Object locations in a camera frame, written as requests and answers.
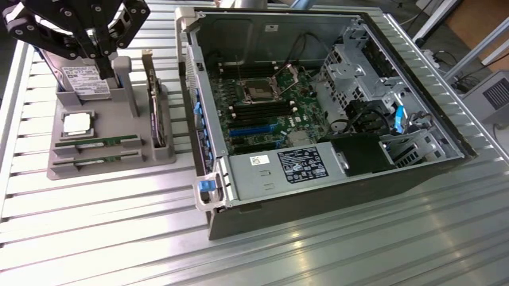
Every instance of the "motherboard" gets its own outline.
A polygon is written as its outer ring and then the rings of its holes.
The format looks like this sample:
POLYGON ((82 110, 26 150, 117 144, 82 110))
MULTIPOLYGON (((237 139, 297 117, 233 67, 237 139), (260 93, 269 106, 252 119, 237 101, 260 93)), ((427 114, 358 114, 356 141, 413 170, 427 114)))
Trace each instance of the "motherboard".
POLYGON ((328 133, 310 78, 294 67, 273 77, 212 79, 230 155, 309 145, 328 133))

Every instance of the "blue tab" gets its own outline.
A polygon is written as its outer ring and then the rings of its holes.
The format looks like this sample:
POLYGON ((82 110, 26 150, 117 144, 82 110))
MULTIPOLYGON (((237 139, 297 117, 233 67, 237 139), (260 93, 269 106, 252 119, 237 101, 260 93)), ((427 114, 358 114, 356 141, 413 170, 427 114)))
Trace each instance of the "blue tab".
POLYGON ((194 106, 194 114, 198 114, 199 110, 202 109, 199 101, 197 102, 197 105, 194 106))
POLYGON ((395 127, 399 133, 404 133, 404 127, 401 126, 401 119, 404 118, 404 114, 405 114, 404 111, 405 111, 405 108, 403 105, 400 105, 396 111, 396 118, 395 118, 395 127))
POLYGON ((198 182, 199 192, 210 192, 216 190, 216 181, 199 181, 198 182))

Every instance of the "black cable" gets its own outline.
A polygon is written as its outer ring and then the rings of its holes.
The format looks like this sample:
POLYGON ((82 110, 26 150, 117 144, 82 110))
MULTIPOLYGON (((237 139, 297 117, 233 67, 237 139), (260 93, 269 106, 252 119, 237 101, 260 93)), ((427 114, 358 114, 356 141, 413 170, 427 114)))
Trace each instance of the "black cable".
POLYGON ((353 124, 358 121, 358 119, 361 118, 364 112, 366 110, 366 107, 357 113, 356 117, 353 118, 353 120, 349 122, 349 124, 346 125, 346 127, 344 128, 344 131, 341 131, 341 133, 345 133, 346 131, 349 131, 349 129, 352 128, 353 124))
POLYGON ((408 128, 411 127, 411 122, 413 121, 415 116, 416 116, 416 113, 412 113, 412 114, 409 115, 408 119, 407 119, 404 134, 408 133, 408 128))
POLYGON ((368 109, 369 112, 373 112, 376 115, 379 115, 379 117, 383 119, 384 121, 384 125, 388 127, 389 131, 391 131, 391 124, 389 124, 389 121, 388 121, 388 118, 385 117, 385 115, 376 109, 368 109))
POLYGON ((411 22, 411 25, 409 25, 409 27, 407 28, 407 30, 405 30, 405 32, 408 33, 409 31, 411 31, 411 29, 412 29, 412 26, 415 25, 415 23, 416 23, 416 20, 417 20, 417 18, 423 15, 423 13, 424 13, 424 10, 427 10, 427 8, 428 8, 428 6, 432 4, 432 0, 429 0, 429 2, 428 2, 428 4, 427 4, 427 6, 423 8, 423 10, 419 12, 419 14, 417 14, 417 17, 413 19, 413 21, 411 22))
POLYGON ((448 52, 448 51, 439 51, 437 54, 439 54, 440 52, 443 52, 444 54, 448 54, 448 55, 452 56, 452 58, 453 58, 453 60, 455 60, 455 64, 459 63, 459 59, 456 58, 456 56, 455 56, 451 52, 448 52))
POLYGON ((437 55, 433 56, 437 59, 437 63, 445 63, 449 67, 453 67, 455 64, 451 64, 447 62, 443 58, 440 58, 437 55))
POLYGON ((496 140, 496 142, 499 143, 499 138, 496 137, 496 124, 493 124, 493 139, 496 140))
POLYGON ((485 68, 488 68, 491 65, 493 65, 495 63, 497 63, 499 61, 501 61, 507 56, 509 56, 509 52, 501 56, 496 61, 493 61, 492 63, 489 63, 488 65, 483 66, 479 70, 473 71, 472 73, 467 74, 467 76, 463 76, 461 78, 459 78, 459 80, 455 82, 455 83, 460 83, 467 77, 472 76, 475 73, 480 72, 481 70, 484 70, 485 68))
POLYGON ((329 53, 328 44, 324 42, 324 40, 314 33, 312 33, 312 32, 304 32, 296 38, 296 41, 294 41, 294 43, 292 45, 292 50, 290 50, 289 56, 286 57, 286 60, 285 60, 285 63, 284 63, 284 66, 290 62, 290 60, 293 58, 293 55, 296 53, 296 47, 298 46, 298 43, 300 43, 301 39, 304 38, 302 49, 301 49, 300 54, 296 57, 296 59, 298 60, 301 58, 301 56, 302 56, 302 54, 304 54, 304 52, 306 50, 306 44, 308 44, 308 38, 306 38, 306 36, 313 37, 317 40, 317 42, 320 42, 322 44, 325 51, 329 53))

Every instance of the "aluminum extrusion table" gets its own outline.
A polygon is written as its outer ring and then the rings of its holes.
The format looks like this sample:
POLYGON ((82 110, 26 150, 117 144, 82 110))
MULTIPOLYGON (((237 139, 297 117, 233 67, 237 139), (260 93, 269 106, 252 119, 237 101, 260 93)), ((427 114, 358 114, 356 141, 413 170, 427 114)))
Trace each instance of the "aluminum extrusion table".
POLYGON ((119 53, 133 57, 131 80, 142 84, 141 50, 154 49, 170 89, 178 161, 49 180, 55 79, 34 49, 18 43, 0 112, 0 285, 509 283, 508 156, 435 78, 395 19, 376 8, 342 7, 373 16, 480 158, 400 196, 208 240, 206 215, 191 193, 173 19, 177 6, 213 3, 149 3, 149 21, 119 53))

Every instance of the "cable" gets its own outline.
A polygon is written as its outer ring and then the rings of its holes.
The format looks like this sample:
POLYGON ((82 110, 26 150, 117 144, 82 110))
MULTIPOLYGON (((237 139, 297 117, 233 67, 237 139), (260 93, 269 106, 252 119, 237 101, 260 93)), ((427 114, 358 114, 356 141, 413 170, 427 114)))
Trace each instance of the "cable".
POLYGON ((383 119, 384 121, 384 125, 388 127, 389 131, 391 131, 391 124, 389 124, 389 121, 388 121, 388 118, 385 117, 385 115, 376 109, 368 109, 369 112, 373 112, 376 115, 379 115, 379 117, 383 119))
POLYGON ((366 110, 366 107, 357 113, 356 117, 353 118, 353 120, 349 122, 349 124, 346 125, 346 127, 344 128, 344 130, 341 131, 341 133, 345 133, 346 131, 349 131, 349 129, 352 128, 353 124, 358 121, 358 119, 361 118, 364 112, 366 110))
POLYGON ((408 0, 408 1, 391 0, 391 1, 399 4, 399 8, 404 8, 404 4, 411 3, 412 0, 408 0))
POLYGON ((493 128, 493 139, 499 143, 499 138, 496 137, 496 132, 495 132, 496 131, 496 123, 493 124, 492 128, 493 128))
POLYGON ((405 32, 408 33, 409 31, 411 31, 411 29, 412 29, 412 26, 415 25, 415 23, 416 23, 416 20, 417 20, 417 18, 421 16, 421 14, 424 13, 424 10, 427 10, 427 8, 429 7, 429 5, 432 4, 432 0, 429 0, 429 2, 428 2, 428 4, 427 4, 427 6, 423 8, 423 10, 419 12, 419 14, 417 14, 417 17, 413 19, 413 21, 411 22, 411 25, 409 25, 409 27, 407 28, 407 30, 405 30, 405 32))
POLYGON ((405 124, 405 130, 404 130, 404 134, 408 133, 408 128, 411 127, 411 122, 413 121, 415 119, 415 116, 416 116, 417 113, 412 113, 407 119, 407 124, 405 124))
POLYGON ((491 65, 493 65, 495 63, 497 63, 499 61, 501 61, 507 56, 509 56, 509 52, 501 56, 497 60, 495 60, 492 63, 489 63, 488 65, 483 66, 479 70, 473 71, 472 73, 467 74, 467 76, 463 76, 461 78, 459 78, 459 80, 453 83, 460 83, 467 77, 469 77, 471 75, 473 75, 475 73, 480 72, 481 70, 484 70, 485 68, 488 68, 491 65))
POLYGON ((452 58, 453 58, 453 60, 455 60, 455 64, 459 63, 459 60, 456 59, 456 56, 455 56, 451 52, 448 52, 448 51, 437 51, 437 54, 439 54, 440 52, 443 52, 444 54, 448 54, 448 55, 452 56, 452 58))
POLYGON ((420 16, 417 13, 411 19, 408 19, 404 23, 400 23, 400 26, 404 26, 407 23, 409 23, 413 19, 416 19, 420 16))
POLYGON ((455 64, 448 63, 443 58, 440 58, 437 55, 433 55, 433 57, 437 60, 437 63, 445 63, 449 67, 453 67, 455 64))
POLYGON ((292 60, 292 58, 293 58, 293 55, 294 55, 294 53, 296 53, 296 47, 298 46, 298 43, 300 43, 301 39, 304 39, 302 49, 301 49, 300 54, 298 54, 298 56, 296 57, 296 59, 298 60, 298 59, 301 58, 301 56, 302 56, 302 54, 304 54, 304 52, 305 52, 305 50, 306 50, 306 43, 308 43, 308 38, 306 38, 306 36, 313 37, 313 38, 317 40, 317 42, 320 42, 320 43, 322 44, 324 49, 325 49, 326 53, 329 54, 328 44, 322 41, 322 39, 321 39, 316 34, 313 34, 312 32, 304 32, 304 33, 301 33, 301 34, 297 36, 297 38, 296 38, 296 41, 294 41, 294 43, 293 43, 293 45, 292 45, 292 50, 290 50, 289 56, 286 57, 286 60, 285 60, 284 65, 288 64, 288 63, 290 62, 290 60, 292 60))

